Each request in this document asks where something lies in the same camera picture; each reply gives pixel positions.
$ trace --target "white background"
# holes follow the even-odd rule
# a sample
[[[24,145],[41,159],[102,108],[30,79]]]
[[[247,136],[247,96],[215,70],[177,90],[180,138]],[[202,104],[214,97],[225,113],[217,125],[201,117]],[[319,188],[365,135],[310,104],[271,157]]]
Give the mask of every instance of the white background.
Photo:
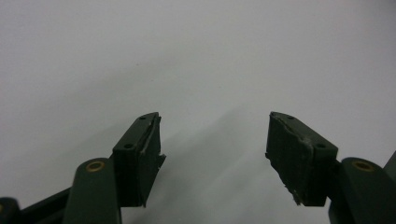
[[[395,28],[392,0],[2,0],[0,195],[24,208],[68,188],[158,111],[168,157],[124,223],[329,223],[264,158],[268,115],[385,165]]]

